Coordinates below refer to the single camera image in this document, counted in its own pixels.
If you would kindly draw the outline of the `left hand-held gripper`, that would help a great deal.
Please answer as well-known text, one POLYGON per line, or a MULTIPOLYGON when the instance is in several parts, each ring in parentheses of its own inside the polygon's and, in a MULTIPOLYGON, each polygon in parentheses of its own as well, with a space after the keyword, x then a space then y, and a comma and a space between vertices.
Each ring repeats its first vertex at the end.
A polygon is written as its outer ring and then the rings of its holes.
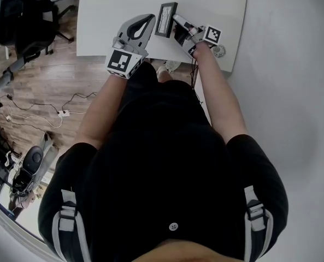
POLYGON ((132 77, 148 56, 145 48, 155 23, 154 14, 138 15, 123 23, 113 40, 106 63, 108 73, 123 79, 132 77))

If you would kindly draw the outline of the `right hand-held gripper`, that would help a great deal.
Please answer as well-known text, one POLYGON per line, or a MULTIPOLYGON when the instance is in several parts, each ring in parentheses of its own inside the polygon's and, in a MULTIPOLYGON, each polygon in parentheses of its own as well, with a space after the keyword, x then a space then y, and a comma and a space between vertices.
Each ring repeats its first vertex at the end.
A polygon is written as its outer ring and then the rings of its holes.
POLYGON ((174 28, 174 39, 190 58, 194 58, 198 43, 206 43, 210 48, 219 45, 221 30, 209 25, 197 27, 178 14, 173 15, 173 20, 181 26, 174 28))

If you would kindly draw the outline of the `black picture frame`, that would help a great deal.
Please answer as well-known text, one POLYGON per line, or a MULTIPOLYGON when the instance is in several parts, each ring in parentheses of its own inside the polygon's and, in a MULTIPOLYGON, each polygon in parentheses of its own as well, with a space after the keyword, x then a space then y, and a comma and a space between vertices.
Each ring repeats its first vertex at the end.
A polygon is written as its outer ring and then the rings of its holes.
POLYGON ((155 35, 169 38, 173 28, 173 15, 178 7, 177 2, 165 3, 160 7, 160 12, 157 19, 155 35))

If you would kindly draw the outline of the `person's right forearm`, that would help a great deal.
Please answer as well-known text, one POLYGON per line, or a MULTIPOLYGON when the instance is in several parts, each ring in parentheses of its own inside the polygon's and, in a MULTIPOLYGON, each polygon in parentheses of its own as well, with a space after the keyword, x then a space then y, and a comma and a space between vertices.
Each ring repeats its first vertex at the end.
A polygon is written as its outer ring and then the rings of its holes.
POLYGON ((239 102, 208 44, 200 42, 193 54, 198 63, 205 103, 212 127, 229 142, 237 135, 247 134, 239 102))

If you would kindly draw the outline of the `person's left forearm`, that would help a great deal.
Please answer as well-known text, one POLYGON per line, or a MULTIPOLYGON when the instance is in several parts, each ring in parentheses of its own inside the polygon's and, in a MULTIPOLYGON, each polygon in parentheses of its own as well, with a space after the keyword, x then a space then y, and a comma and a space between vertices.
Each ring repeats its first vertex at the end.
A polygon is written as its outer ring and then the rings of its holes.
POLYGON ((90 144, 99 149, 116 119, 127 80, 111 75, 89 106, 76 133, 74 143, 90 144))

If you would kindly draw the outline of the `person's right white shoe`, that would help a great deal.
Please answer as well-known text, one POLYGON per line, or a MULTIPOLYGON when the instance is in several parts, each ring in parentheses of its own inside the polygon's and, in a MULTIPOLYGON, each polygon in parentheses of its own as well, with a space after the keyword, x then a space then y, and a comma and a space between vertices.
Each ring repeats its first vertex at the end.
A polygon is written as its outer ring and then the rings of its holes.
POLYGON ((181 62, 168 60, 163 64, 163 67, 168 73, 171 74, 176 71, 180 67, 180 65, 181 62))

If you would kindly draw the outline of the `white table leg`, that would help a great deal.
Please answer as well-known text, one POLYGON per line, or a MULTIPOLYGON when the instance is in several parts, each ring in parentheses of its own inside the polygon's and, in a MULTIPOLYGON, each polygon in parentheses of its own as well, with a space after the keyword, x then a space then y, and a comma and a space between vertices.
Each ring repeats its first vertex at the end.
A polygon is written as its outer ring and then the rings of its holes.
POLYGON ((194 85, 194 90, 195 93, 199 99, 200 105, 203 108, 203 111, 208 119, 208 122, 211 124, 211 120, 210 120, 210 116, 209 116, 209 112, 208 112, 208 108, 207 108, 207 104, 205 101, 205 95, 203 92, 203 84, 202 84, 202 79, 199 73, 199 69, 198 66, 196 66, 195 69, 195 78, 193 80, 193 85, 194 85))

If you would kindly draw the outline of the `black shorts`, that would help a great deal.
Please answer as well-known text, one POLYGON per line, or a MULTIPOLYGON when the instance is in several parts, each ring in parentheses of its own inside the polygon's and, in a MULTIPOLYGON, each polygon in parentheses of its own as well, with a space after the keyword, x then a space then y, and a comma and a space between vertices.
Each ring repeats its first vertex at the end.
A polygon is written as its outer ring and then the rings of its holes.
POLYGON ((143 62, 127 82, 114 127, 151 128, 164 123, 172 127, 209 124, 189 84, 179 80, 159 82, 154 67, 143 62))

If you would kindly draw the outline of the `black shirt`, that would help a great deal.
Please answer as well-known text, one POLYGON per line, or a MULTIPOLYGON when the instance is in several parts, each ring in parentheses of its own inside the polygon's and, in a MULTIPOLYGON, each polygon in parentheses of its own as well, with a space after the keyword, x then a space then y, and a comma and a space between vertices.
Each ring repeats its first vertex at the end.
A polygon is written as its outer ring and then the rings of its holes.
POLYGON ((131 262, 168 239, 239 260, 253 239, 255 260, 288 218, 285 188, 259 144, 245 134, 224 142, 209 125, 118 129, 100 149, 73 145, 39 208, 39 233, 51 249, 63 190, 75 194, 92 262, 131 262))

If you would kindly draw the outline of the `grey and black office chair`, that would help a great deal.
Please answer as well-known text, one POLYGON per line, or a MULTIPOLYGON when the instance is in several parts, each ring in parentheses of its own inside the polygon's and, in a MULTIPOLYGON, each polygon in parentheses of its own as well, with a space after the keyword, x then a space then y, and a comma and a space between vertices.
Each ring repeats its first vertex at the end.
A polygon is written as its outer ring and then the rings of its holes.
POLYGON ((11 199, 28 196, 40 185, 57 155, 58 148, 54 145, 50 134, 46 132, 38 144, 28 150, 13 178, 9 178, 10 169, 5 165, 0 166, 0 184, 10 188, 11 199))

